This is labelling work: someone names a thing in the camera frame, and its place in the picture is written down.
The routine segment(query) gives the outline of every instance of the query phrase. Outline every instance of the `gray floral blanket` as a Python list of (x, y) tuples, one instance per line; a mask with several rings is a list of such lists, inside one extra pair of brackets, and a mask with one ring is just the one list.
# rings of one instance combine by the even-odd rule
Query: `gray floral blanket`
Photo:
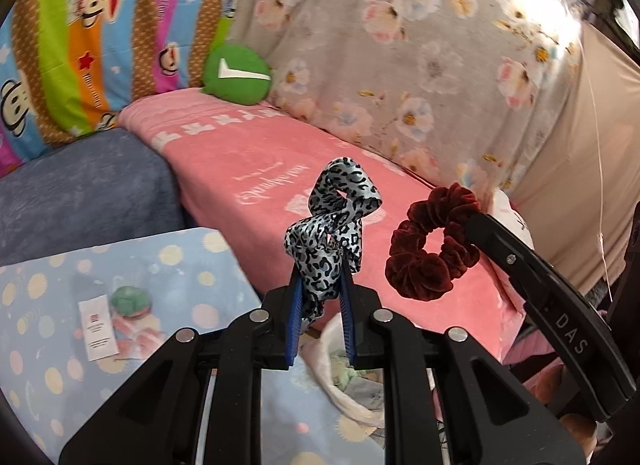
[(481, 198), (510, 190), (580, 66), (576, 0), (239, 0), (230, 40), (294, 117)]

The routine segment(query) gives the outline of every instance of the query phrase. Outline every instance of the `green pompom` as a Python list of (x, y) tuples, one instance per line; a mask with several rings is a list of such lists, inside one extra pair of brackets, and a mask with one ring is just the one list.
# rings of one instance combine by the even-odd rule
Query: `green pompom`
[(253, 106), (269, 93), (271, 70), (255, 51), (223, 44), (209, 54), (203, 79), (205, 93), (234, 104)]
[(142, 288), (120, 286), (111, 295), (111, 305), (123, 317), (137, 317), (149, 311), (151, 299)]

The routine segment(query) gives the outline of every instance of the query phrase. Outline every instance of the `light blue polka dot blanket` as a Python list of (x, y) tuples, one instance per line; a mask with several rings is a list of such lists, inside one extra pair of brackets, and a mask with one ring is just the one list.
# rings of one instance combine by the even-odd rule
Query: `light blue polka dot blanket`
[[(54, 463), (142, 363), (121, 355), (89, 362), (82, 340), (78, 302), (125, 285), (151, 295), (137, 329), (168, 336), (184, 326), (221, 329), (260, 304), (225, 239), (208, 228), (0, 268), (0, 388)], [(382, 464), (371, 431), (338, 412), (300, 359), (289, 372), (263, 372), (265, 465)]]

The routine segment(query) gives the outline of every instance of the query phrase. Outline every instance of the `red star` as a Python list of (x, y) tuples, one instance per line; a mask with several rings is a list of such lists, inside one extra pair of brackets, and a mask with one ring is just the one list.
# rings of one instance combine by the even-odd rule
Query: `red star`
[(91, 57), (91, 54), (89, 52), (85, 53), (84, 56), (80, 57), (78, 59), (78, 63), (80, 65), (80, 69), (81, 70), (88, 70), (91, 69), (91, 64), (95, 59), (93, 57)]

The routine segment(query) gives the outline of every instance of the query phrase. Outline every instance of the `white check mark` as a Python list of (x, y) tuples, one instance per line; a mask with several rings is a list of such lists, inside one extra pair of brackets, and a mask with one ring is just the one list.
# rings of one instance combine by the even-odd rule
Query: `white check mark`
[(218, 78), (220, 79), (262, 79), (271, 80), (271, 77), (262, 73), (254, 73), (252, 71), (233, 70), (224, 58), (220, 59), (220, 67), (218, 68)]

